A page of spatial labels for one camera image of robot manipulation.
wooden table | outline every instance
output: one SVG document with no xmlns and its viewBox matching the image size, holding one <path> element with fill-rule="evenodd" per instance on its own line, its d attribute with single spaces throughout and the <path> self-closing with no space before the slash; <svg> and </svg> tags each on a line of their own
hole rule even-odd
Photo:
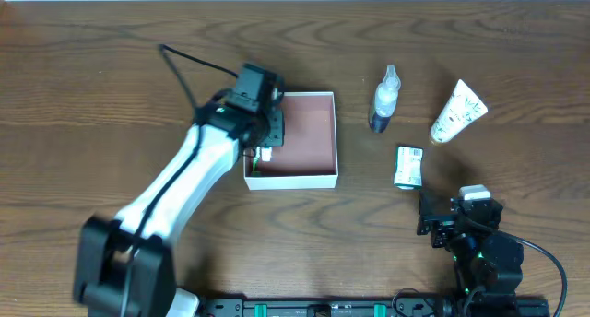
<svg viewBox="0 0 590 317">
<path fill-rule="evenodd" d="M 448 290 L 452 259 L 416 236 L 418 197 L 392 186 L 399 143 L 425 147 L 425 184 L 485 184 L 501 229 L 553 252 L 590 314 L 590 10 L 584 2 L 10 3 L 0 29 L 0 315 L 78 316 L 80 226 L 112 217 L 176 153 L 192 111 L 156 44 L 291 90 L 336 93 L 335 190 L 249 192 L 236 166 L 176 250 L 179 283 L 249 297 Z M 199 101 L 230 77 L 177 60 Z M 387 64 L 402 89 L 367 125 Z M 428 131 L 462 78 L 490 113 L 444 147 Z M 519 294 L 553 310 L 555 266 L 526 250 Z"/>
</svg>

plastic bottle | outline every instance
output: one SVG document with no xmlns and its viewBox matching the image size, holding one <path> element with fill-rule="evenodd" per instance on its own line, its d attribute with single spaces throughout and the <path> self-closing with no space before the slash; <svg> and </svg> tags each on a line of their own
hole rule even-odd
<svg viewBox="0 0 590 317">
<path fill-rule="evenodd" d="M 375 91 L 375 98 L 369 115 L 369 126 L 375 133 L 382 133 L 387 128 L 389 120 L 394 114 L 397 95 L 401 86 L 402 82 L 395 72 L 395 66 L 388 65 L 383 82 L 377 86 Z"/>
</svg>

wooden tabletop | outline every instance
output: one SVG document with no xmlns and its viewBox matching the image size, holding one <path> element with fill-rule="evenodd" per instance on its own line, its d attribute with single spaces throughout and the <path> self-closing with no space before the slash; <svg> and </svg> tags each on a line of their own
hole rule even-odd
<svg viewBox="0 0 590 317">
<path fill-rule="evenodd" d="M 290 90 L 336 94 L 334 190 L 250 192 L 236 166 L 176 249 L 181 285 L 249 297 L 393 296 L 454 287 L 451 254 L 416 236 L 418 194 L 392 185 L 398 144 L 425 185 L 485 184 L 501 229 L 553 252 L 564 316 L 590 314 L 590 10 L 584 2 L 9 3 L 0 8 L 0 315 L 78 316 L 77 239 L 171 160 L 192 111 L 156 45 Z M 231 77 L 177 60 L 203 102 Z M 371 97 L 402 80 L 384 134 Z M 462 78 L 490 112 L 444 147 L 429 128 Z M 526 250 L 521 295 L 555 309 L 560 277 Z"/>
</svg>

small box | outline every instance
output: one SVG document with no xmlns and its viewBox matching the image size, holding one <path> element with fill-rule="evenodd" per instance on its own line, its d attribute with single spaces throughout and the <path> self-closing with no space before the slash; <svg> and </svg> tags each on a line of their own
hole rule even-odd
<svg viewBox="0 0 590 317">
<path fill-rule="evenodd" d="M 334 93 L 286 92 L 283 147 L 273 147 L 269 162 L 259 161 L 252 176 L 252 158 L 243 158 L 250 190 L 334 188 L 338 179 Z"/>
</svg>

white box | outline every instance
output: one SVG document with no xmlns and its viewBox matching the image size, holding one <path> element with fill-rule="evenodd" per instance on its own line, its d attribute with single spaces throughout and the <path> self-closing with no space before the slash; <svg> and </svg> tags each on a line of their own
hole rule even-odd
<svg viewBox="0 0 590 317">
<path fill-rule="evenodd" d="M 334 188 L 338 179 L 334 93 L 286 92 L 283 147 L 273 147 L 270 162 L 259 161 L 263 176 L 251 176 L 252 159 L 243 158 L 250 190 Z"/>
</svg>

